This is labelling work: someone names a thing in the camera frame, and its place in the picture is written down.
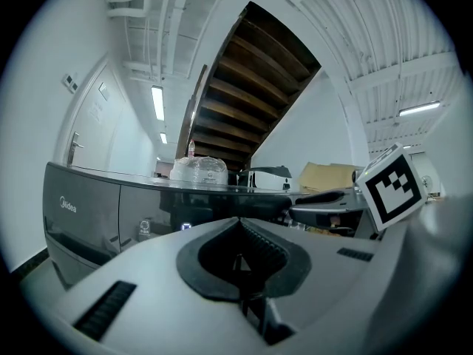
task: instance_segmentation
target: door handle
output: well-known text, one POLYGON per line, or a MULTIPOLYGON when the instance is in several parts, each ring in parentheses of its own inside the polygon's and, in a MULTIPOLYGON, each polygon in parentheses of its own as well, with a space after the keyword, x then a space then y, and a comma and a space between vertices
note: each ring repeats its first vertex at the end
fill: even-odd
POLYGON ((72 166, 72 161, 74 160, 75 148, 76 147, 80 147, 81 149, 84 148, 84 146, 80 145, 77 142, 78 138, 79 138, 79 133, 74 132, 74 135, 72 136, 71 146, 69 147, 69 154, 67 156, 67 166, 68 167, 72 166))
POLYGON ((72 145, 71 146, 75 146, 75 147, 80 147, 81 149, 84 148, 84 146, 80 145, 79 143, 75 142, 75 141, 72 141, 72 145))

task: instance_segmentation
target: transparent plastic container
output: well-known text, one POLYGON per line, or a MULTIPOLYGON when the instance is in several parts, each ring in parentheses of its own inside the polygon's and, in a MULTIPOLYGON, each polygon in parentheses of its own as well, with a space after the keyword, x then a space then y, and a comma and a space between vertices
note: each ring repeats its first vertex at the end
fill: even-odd
POLYGON ((185 157, 176 159, 169 178, 192 183, 228 184, 225 162, 211 157, 185 157))
POLYGON ((189 158, 193 158, 194 154, 195 154, 195 143, 194 143, 194 140, 191 139, 191 143, 189 144, 187 155, 189 158))

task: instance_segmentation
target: wooden stair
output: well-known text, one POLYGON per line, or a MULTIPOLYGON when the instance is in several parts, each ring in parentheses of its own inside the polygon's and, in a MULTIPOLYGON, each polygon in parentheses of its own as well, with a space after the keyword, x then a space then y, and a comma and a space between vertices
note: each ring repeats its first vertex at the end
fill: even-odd
POLYGON ((244 169, 319 69, 285 25, 250 3, 210 70, 190 135, 180 148, 194 139, 196 155, 244 169))

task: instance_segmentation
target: wall outlet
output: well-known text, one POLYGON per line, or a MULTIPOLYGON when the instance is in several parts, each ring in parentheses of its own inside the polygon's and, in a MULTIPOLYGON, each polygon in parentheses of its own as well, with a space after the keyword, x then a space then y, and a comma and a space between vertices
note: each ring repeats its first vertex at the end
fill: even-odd
POLYGON ((77 89, 79 88, 77 83, 75 83, 74 79, 69 74, 66 74, 63 77, 62 84, 64 84, 71 93, 75 93, 75 91, 77 91, 77 89))

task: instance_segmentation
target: black vent grille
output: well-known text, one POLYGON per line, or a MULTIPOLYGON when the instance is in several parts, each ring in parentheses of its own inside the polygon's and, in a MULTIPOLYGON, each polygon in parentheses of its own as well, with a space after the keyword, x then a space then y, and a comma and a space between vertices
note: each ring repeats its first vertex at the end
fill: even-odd
POLYGON ((369 262, 374 254, 369 252, 362 252, 358 250, 352 250, 351 248, 342 247, 337 251, 337 254, 344 255, 345 257, 352 257, 353 259, 363 260, 369 262))
POLYGON ((116 282, 74 327, 88 337, 100 340, 135 288, 135 284, 116 282))
POLYGON ((287 254, 280 246, 253 229, 245 226, 243 228, 247 243, 243 257, 253 271, 267 279, 285 266, 287 254))

